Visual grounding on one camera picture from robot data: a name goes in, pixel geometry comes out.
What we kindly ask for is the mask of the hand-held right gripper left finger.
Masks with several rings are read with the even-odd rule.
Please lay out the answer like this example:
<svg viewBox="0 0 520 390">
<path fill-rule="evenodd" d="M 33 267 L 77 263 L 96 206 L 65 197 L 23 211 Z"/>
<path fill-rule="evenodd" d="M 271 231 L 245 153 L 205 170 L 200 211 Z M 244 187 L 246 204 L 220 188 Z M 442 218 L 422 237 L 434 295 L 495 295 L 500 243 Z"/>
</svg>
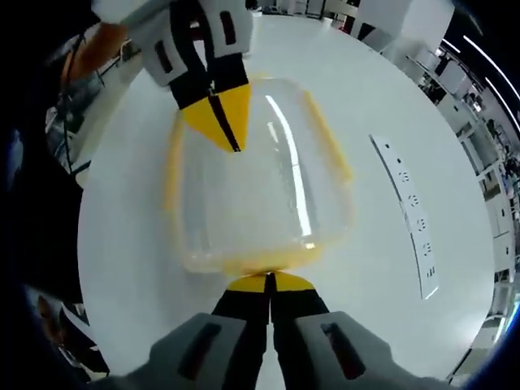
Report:
<svg viewBox="0 0 520 390">
<path fill-rule="evenodd" d="M 209 314 L 157 341 L 148 361 L 93 389 L 254 389 L 267 349 L 270 295 L 265 274 L 231 282 Z"/>
</svg>

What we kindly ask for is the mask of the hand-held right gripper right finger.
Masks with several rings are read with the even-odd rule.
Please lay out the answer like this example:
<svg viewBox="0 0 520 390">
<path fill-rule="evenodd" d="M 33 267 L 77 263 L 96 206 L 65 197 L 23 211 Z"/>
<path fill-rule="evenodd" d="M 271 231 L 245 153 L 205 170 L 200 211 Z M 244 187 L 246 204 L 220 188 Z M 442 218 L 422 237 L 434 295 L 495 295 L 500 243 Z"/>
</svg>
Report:
<svg viewBox="0 0 520 390">
<path fill-rule="evenodd" d="M 387 342 L 342 311 L 330 311 L 301 277 L 267 276 L 274 346 L 287 389 L 447 389 L 411 374 Z"/>
</svg>

